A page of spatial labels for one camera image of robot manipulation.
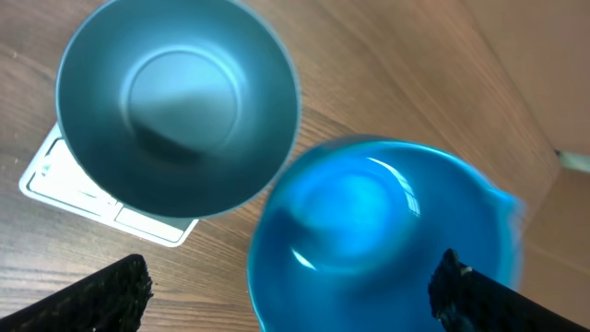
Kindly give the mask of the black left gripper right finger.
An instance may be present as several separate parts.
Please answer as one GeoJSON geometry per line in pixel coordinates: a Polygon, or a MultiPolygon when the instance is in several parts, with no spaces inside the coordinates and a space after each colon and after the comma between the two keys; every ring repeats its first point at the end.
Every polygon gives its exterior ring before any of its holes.
{"type": "Polygon", "coordinates": [[[589,332],[444,252],[428,286],[431,313],[447,332],[589,332]]]}

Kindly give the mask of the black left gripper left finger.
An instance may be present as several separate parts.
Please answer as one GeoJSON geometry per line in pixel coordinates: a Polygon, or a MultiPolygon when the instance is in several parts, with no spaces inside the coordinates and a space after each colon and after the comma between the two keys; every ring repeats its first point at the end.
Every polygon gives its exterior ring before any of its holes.
{"type": "Polygon", "coordinates": [[[132,254],[1,319],[5,332],[136,332],[153,296],[142,255],[132,254]]]}

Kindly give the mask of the blue plastic measuring scoop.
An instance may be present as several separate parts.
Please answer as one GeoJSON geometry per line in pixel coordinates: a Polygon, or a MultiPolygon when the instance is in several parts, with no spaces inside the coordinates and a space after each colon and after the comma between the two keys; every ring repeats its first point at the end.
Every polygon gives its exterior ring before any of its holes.
{"type": "Polygon", "coordinates": [[[428,284],[443,254],[512,289],[520,200],[464,160],[380,136],[299,156],[271,191],[246,276],[264,331],[437,331],[428,284]]]}

